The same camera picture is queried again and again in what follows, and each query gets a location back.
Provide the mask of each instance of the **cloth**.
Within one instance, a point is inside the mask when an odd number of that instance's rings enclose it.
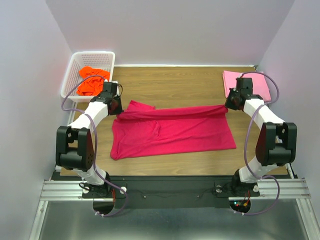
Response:
[[[236,78],[239,77],[241,72],[223,71],[223,84],[225,97],[227,98],[230,92],[230,88],[235,88],[237,85]],[[271,96],[266,79],[261,74],[248,73],[244,75],[245,78],[252,78],[253,94],[260,95],[265,102],[271,101]]]
[[[79,71],[79,75],[83,79],[92,75],[101,75],[108,81],[110,79],[110,72],[99,68],[92,68],[90,66],[83,67]],[[80,86],[78,86],[76,93],[82,96],[97,96],[99,93],[101,93],[103,87],[104,80],[101,77],[93,76],[81,83]]]
[[[156,109],[131,101],[113,122],[110,156],[119,160],[235,149],[227,112],[224,105]]]

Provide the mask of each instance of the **orange towel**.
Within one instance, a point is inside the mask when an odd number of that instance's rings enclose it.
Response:
[[[92,75],[101,75],[108,81],[110,79],[110,72],[99,68],[92,68],[90,66],[83,67],[79,71],[79,75],[83,79]],[[76,91],[76,93],[82,96],[97,96],[99,93],[101,93],[103,86],[104,80],[101,77],[90,77],[89,79],[81,83],[80,86],[78,86],[78,91]]]

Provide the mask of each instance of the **white basket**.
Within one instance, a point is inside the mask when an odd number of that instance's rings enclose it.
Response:
[[[79,75],[79,70],[85,66],[95,69],[103,69],[110,72],[110,81],[114,73],[116,55],[112,51],[79,51],[72,55],[63,79],[61,88],[61,97],[65,98],[67,94],[80,82],[83,78]],[[88,103],[94,96],[81,96],[77,93],[77,88],[70,94],[68,99],[76,103]]]

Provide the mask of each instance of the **wooden tabletop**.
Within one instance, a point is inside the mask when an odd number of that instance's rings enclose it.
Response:
[[[162,108],[181,108],[224,104],[226,101],[222,73],[254,71],[253,67],[115,67],[113,80],[123,86],[123,109],[130,100]],[[77,108],[85,110],[87,103]],[[236,143],[236,149],[145,156],[113,160],[112,124],[115,116],[103,119],[97,127],[98,151],[96,163],[112,176],[177,176],[233,175],[245,165],[244,143],[250,117],[242,111],[229,110],[226,118]],[[259,128],[254,125],[248,142],[248,157],[255,155]],[[272,174],[287,174],[279,167]],[[62,176],[76,175],[62,169]]]

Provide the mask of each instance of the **wall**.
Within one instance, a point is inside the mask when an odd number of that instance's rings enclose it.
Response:
[[[305,177],[320,220],[320,28],[318,0],[296,0],[265,53],[259,70],[274,77],[280,98],[271,109],[298,126],[293,170]]]
[[[116,64],[258,64],[294,0],[46,0],[73,52]]]
[[[0,238],[26,240],[66,124],[60,87],[71,51],[44,0],[4,1],[0,16]]]

